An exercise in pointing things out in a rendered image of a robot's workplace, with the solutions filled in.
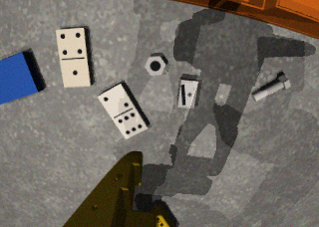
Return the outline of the blue block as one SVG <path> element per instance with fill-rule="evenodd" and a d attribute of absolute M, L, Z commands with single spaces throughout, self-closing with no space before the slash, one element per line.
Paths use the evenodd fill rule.
<path fill-rule="evenodd" d="M 29 52 L 0 61 L 0 105 L 43 90 Z"/>

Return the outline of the white hex nut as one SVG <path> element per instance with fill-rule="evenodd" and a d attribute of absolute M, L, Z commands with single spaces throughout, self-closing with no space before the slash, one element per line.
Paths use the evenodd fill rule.
<path fill-rule="evenodd" d="M 157 76 L 162 74 L 165 66 L 166 64 L 164 63 L 164 61 L 162 60 L 160 56 L 152 56 L 152 57 L 149 57 L 145 65 L 145 68 L 147 69 L 147 71 L 149 72 L 151 76 Z"/>

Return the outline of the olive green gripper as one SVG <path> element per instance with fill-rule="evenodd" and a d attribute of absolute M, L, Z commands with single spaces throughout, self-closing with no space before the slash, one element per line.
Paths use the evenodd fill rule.
<path fill-rule="evenodd" d="M 104 176 L 63 227 L 125 227 L 132 214 L 135 185 L 142 182 L 143 153 L 124 155 Z"/>

